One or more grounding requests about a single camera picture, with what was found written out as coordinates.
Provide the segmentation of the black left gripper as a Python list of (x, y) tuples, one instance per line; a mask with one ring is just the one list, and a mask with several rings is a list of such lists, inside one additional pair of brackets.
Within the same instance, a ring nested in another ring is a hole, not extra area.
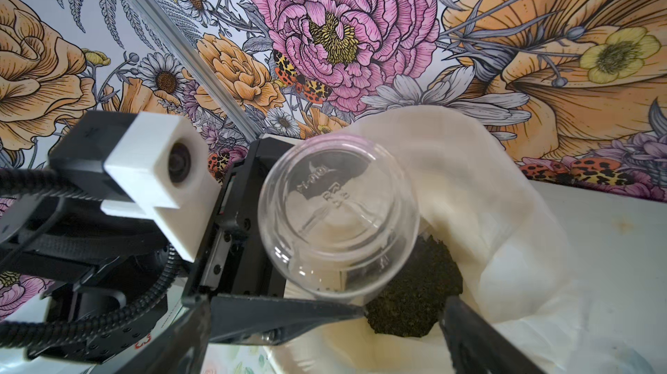
[(223, 181), (182, 296), (214, 297), (212, 344), (280, 345), (323, 325), (365, 317), (362, 306), (282, 298), (286, 280), (262, 245), (258, 205), (269, 171), (292, 147), (276, 138), (257, 140)]

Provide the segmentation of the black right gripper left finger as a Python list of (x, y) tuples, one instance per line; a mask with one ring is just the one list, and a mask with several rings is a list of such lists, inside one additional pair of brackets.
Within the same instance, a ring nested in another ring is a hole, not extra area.
[(198, 299), (185, 314), (123, 365), (94, 373), (201, 373), (211, 334), (208, 300)]

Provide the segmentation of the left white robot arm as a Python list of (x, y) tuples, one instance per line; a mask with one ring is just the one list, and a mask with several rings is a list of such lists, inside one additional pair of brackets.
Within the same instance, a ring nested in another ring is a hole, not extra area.
[(286, 280), (261, 245), (261, 185), (287, 150), (279, 140), (256, 141), (215, 183), (213, 208), (198, 219), (203, 239), (193, 264), (155, 223), (102, 212), (110, 190), (99, 169), (80, 166), (90, 190), (64, 172), (3, 170), (1, 193), (16, 203), (1, 221), (1, 267), (55, 286), (46, 320), (4, 323), (1, 345), (30, 357), (102, 363), (149, 332), (181, 275), (184, 319), (130, 363), (132, 372), (161, 372), (166, 363), (191, 372), (209, 344), (285, 344), (322, 325), (362, 318), (359, 306), (286, 298)]

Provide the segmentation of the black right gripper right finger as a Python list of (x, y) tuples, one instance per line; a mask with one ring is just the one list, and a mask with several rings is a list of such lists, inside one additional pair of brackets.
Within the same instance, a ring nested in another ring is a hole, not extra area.
[(439, 319), (453, 370), (458, 373), (543, 374), (538, 365), (458, 297)]

